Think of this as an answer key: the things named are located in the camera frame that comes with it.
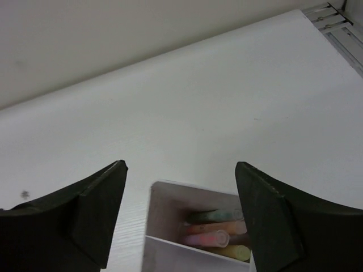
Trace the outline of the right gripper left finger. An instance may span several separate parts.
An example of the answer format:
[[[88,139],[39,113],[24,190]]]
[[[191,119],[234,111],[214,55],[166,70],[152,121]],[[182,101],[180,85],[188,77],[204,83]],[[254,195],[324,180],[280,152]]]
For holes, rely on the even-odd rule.
[[[118,160],[53,193],[1,210],[1,271],[105,269],[127,171]]]

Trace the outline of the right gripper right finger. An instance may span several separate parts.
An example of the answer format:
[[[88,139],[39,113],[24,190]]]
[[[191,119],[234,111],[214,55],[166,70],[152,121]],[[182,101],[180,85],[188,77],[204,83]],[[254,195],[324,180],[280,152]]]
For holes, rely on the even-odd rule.
[[[240,203],[257,271],[362,271],[362,210],[318,198],[240,161]]]

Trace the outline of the yellow highlighter pen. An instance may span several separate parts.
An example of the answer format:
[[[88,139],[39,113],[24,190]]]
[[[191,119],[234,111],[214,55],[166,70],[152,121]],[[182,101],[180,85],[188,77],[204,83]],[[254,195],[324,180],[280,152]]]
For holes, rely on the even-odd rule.
[[[244,245],[228,245],[225,248],[217,248],[216,254],[247,262],[251,257],[251,251]]]

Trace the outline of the green-grey highlighter pen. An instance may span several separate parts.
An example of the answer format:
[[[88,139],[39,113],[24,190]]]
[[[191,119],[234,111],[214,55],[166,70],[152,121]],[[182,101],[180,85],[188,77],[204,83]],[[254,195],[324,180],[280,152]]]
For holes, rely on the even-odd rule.
[[[241,209],[218,209],[213,211],[193,212],[186,218],[188,223],[220,223],[243,220]]]

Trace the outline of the orange highlighter pen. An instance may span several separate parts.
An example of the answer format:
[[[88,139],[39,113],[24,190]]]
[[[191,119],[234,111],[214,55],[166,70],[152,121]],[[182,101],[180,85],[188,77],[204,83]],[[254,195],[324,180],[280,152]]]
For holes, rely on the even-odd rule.
[[[184,232],[187,235],[195,235],[219,230],[226,231],[229,235],[242,235],[247,233],[247,227],[244,221],[190,225],[185,227]]]

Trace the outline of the pink highlighter pen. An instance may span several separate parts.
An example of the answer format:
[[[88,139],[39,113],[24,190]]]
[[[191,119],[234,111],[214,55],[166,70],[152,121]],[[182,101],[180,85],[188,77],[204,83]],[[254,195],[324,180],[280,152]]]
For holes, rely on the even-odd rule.
[[[230,241],[230,235],[224,230],[188,235],[181,243],[188,246],[225,248]]]

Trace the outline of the white three-compartment organizer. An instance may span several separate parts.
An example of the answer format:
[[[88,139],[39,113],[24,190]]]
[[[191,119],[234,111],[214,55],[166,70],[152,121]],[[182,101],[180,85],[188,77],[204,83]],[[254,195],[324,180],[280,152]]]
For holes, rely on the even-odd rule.
[[[249,271],[250,259],[235,260],[216,254],[216,247],[181,243],[189,214],[218,209],[242,209],[236,193],[224,193],[171,181],[156,181],[150,189],[142,271]],[[251,250],[248,232],[230,235],[228,245]]]

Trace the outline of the right side aluminium rail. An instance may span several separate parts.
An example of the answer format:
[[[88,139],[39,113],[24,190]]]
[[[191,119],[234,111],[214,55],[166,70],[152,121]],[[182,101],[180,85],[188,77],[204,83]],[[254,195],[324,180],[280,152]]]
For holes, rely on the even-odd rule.
[[[362,76],[362,32],[329,2],[304,9],[303,14]]]

